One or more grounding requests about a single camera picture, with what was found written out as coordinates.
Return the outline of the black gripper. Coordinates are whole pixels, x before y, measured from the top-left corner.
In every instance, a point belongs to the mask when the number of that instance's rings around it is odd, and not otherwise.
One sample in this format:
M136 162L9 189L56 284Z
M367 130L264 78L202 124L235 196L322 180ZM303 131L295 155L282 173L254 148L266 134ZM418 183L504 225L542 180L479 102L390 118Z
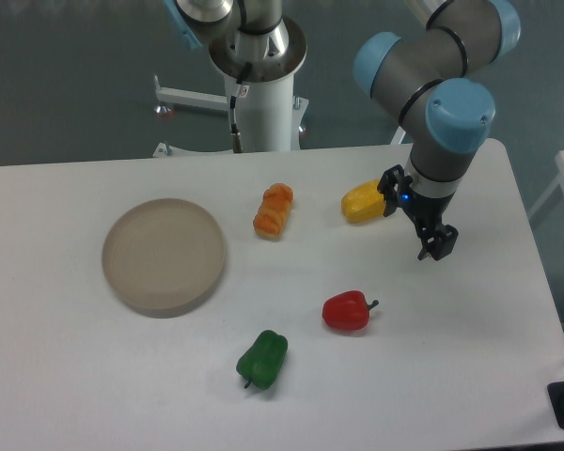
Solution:
M440 198L419 194L414 190L413 178L404 176L401 165L384 171L377 191L384 198L383 217L394 214L399 207L414 224L422 244L419 260L430 257L439 261L452 253L459 232L454 226L443 224L443 213L453 194Z

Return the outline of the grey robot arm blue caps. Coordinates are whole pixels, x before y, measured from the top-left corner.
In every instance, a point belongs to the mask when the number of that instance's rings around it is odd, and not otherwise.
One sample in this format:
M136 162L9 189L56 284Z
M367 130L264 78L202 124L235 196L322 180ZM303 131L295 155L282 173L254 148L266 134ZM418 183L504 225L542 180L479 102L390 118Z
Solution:
M306 38L279 1L168 1L180 40L206 48L222 74L232 148L237 153L288 151L295 73ZM384 214L402 210L421 241L421 257L448 256L458 231L443 221L476 152L487 139L494 99L471 72L517 44L521 24L507 1L413 1L425 34L407 42L390 32L370 38L352 73L412 138L405 165L387 169L378 184Z

